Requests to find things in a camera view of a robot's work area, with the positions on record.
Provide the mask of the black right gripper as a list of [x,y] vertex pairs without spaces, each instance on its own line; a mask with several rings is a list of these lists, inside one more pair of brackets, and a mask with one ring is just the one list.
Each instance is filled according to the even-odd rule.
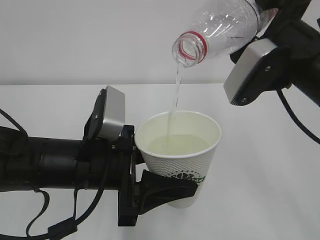
[[256,3],[263,10],[278,9],[277,14],[259,40],[272,40],[289,26],[298,26],[298,29],[302,31],[312,28],[302,20],[311,0],[256,0]]

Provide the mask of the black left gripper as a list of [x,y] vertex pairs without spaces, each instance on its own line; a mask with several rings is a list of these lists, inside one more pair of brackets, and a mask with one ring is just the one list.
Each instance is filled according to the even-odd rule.
[[[135,160],[138,149],[134,143],[135,127],[125,125],[115,141],[89,137],[85,130],[77,154],[76,176],[97,193],[88,209],[76,219],[81,224],[97,207],[105,190],[117,191],[117,224],[134,227],[138,210],[134,198]],[[161,205],[195,195],[197,183],[188,179],[165,177],[144,170],[139,182],[139,214]]]

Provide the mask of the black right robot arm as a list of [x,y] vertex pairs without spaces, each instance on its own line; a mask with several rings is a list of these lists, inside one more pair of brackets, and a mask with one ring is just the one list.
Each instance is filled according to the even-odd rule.
[[291,83],[316,105],[320,104],[320,32],[302,20],[309,0],[258,0],[263,10],[278,9],[263,34],[290,51]]

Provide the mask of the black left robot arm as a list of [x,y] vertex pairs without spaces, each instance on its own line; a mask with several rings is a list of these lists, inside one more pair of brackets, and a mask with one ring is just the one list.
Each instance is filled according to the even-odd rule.
[[0,189],[105,190],[118,193],[118,225],[133,227],[139,215],[169,202],[192,197],[197,184],[188,178],[158,175],[144,170],[136,180],[136,165],[143,163],[126,125],[114,142],[29,137],[15,129],[0,129]]

